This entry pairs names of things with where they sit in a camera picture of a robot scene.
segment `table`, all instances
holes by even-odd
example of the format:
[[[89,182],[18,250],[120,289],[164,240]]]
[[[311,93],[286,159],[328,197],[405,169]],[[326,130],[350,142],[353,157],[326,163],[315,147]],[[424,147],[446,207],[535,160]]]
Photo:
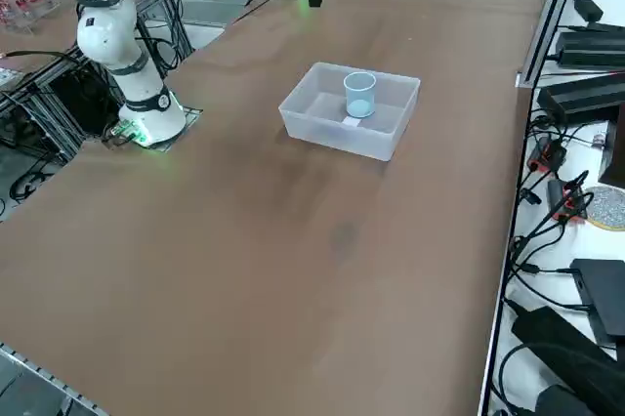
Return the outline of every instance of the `table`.
[[[269,2],[168,77],[170,152],[85,145],[3,225],[0,336],[115,415],[475,414],[541,2]],[[422,79],[390,163],[288,138],[317,61]]]

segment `clear cup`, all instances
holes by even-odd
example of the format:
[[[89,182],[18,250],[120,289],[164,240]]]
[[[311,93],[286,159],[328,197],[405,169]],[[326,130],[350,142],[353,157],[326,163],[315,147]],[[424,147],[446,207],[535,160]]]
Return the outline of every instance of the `clear cup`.
[[[353,72],[343,84],[347,96],[348,115],[354,118],[365,118],[375,111],[376,78],[370,72]]]

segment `transparent plastic bin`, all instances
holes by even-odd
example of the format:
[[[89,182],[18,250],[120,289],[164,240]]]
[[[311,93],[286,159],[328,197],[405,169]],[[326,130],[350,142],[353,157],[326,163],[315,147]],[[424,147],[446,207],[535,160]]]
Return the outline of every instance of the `transparent plastic bin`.
[[[357,71],[377,79],[375,113],[361,119],[348,115],[343,84]],[[387,161],[412,116],[420,85],[415,77],[318,62],[279,110],[291,138]]]

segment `power adapter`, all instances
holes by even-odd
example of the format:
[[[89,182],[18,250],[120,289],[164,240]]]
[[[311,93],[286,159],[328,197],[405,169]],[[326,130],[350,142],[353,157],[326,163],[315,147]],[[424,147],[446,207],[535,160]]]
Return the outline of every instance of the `power adapter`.
[[[543,136],[538,140],[531,154],[527,158],[527,167],[532,170],[546,173],[557,173],[566,159],[566,148],[561,140],[552,140],[551,136]]]
[[[570,390],[554,385],[536,401],[536,416],[597,416]]]
[[[593,0],[573,0],[573,6],[577,14],[586,22],[599,22],[604,16],[602,8]]]
[[[625,416],[625,371],[601,348],[548,307],[527,311],[507,303],[518,318],[512,332],[601,416]]]
[[[586,201],[582,188],[577,188],[570,192],[564,180],[550,180],[547,183],[547,199],[549,209],[553,210],[564,198],[568,198],[566,203],[554,214],[554,220],[558,222],[573,221],[583,222],[588,219],[586,211]]]

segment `metal frame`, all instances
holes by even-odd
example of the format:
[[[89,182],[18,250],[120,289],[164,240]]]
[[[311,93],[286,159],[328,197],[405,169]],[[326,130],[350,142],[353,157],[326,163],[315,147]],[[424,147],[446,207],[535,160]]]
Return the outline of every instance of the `metal frame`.
[[[64,383],[62,380],[58,379],[50,372],[45,371],[38,365],[34,364],[32,361],[28,360],[23,355],[19,354],[15,350],[9,348],[6,344],[0,342],[0,354],[5,356],[11,362],[17,364],[19,367],[23,367],[24,369],[32,372],[37,377],[45,380],[46,382],[54,385],[57,389],[59,389],[63,394],[70,397],[76,403],[85,407],[89,411],[92,411],[97,416],[108,416],[108,413],[104,412],[99,406],[97,406],[93,401],[85,398],[79,392],[72,390],[69,385]]]
[[[558,29],[565,2],[566,0],[545,0],[545,6],[521,70],[519,87],[533,88],[538,82],[549,47]]]

